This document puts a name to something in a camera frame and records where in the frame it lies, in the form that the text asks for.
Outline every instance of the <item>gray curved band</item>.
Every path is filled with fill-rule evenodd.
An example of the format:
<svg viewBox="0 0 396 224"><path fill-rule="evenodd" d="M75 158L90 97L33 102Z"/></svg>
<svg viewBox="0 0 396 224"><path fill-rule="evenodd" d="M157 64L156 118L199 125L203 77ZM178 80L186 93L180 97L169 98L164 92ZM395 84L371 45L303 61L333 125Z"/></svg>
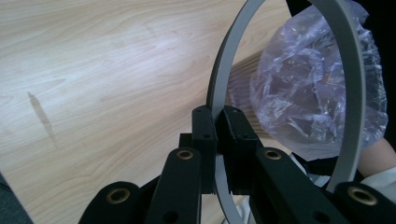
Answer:
<svg viewBox="0 0 396 224"><path fill-rule="evenodd" d="M213 67L206 104L216 122L224 107L227 85L233 58L248 23L264 0L247 0L225 36ZM329 23L337 41L346 80L346 123L341 152L336 163L328 191L334 191L340 182L350 181L356 173L360 155L361 131L364 122L365 76L361 45L352 16L344 0L310 0ZM223 163L216 162L215 182L219 202L230 223L242 223L235 215L232 196L224 176Z"/></svg>

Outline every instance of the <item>human skin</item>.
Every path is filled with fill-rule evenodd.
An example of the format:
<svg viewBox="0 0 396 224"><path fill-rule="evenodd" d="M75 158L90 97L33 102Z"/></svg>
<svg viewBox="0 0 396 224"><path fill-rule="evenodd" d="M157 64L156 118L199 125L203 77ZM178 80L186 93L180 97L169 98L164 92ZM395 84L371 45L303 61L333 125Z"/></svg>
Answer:
<svg viewBox="0 0 396 224"><path fill-rule="evenodd" d="M381 138L361 152L358 170L364 177L396 167L396 152L385 138Z"/></svg>

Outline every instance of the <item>plastic bag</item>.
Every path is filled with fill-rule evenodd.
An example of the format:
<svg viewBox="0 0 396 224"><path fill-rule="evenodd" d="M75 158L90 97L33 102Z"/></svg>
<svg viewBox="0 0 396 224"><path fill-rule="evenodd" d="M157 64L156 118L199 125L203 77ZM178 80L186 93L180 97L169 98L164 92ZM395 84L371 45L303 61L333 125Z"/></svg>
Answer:
<svg viewBox="0 0 396 224"><path fill-rule="evenodd" d="M366 72L366 117L362 147L386 129L387 99L380 58L368 17L347 1L361 40ZM344 134L346 90L337 44L328 23L311 6L279 28L250 80L250 102L262 128L307 161L338 156Z"/></svg>

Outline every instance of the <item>wood grain surface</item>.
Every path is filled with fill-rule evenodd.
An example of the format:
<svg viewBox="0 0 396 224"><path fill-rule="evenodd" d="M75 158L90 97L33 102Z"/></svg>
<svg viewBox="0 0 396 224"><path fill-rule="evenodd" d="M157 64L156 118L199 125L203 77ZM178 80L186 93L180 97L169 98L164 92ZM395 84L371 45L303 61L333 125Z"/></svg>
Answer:
<svg viewBox="0 0 396 224"><path fill-rule="evenodd" d="M34 223L77 223L104 186L161 172L244 2L0 1L0 171ZM267 0L234 62L289 17ZM202 222L222 219L204 196Z"/></svg>

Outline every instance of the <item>screw hole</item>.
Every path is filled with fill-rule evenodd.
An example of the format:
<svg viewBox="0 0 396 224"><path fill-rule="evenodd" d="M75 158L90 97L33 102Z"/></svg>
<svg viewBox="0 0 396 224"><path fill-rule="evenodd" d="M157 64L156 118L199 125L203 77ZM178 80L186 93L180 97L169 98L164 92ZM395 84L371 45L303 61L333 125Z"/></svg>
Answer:
<svg viewBox="0 0 396 224"><path fill-rule="evenodd" d="M131 191L128 189L113 189L107 194L106 200L108 203L113 204L123 203L129 198L130 195Z"/></svg>
<svg viewBox="0 0 396 224"><path fill-rule="evenodd" d="M187 161L192 158L194 154L188 150L181 150L177 153L177 157L181 160Z"/></svg>
<svg viewBox="0 0 396 224"><path fill-rule="evenodd" d="M163 215L164 223L176 223L178 220L178 214L174 211L167 212Z"/></svg>
<svg viewBox="0 0 396 224"><path fill-rule="evenodd" d="M266 150L264 152L264 156L266 158L274 160L274 161L279 160L282 157L279 153L277 153L277 152L275 152L273 150Z"/></svg>
<svg viewBox="0 0 396 224"><path fill-rule="evenodd" d="M378 200L369 191L357 187L349 187L347 193L351 198L366 205L376 205Z"/></svg>
<svg viewBox="0 0 396 224"><path fill-rule="evenodd" d="M314 219L320 223L330 223L330 218L322 212L314 212Z"/></svg>

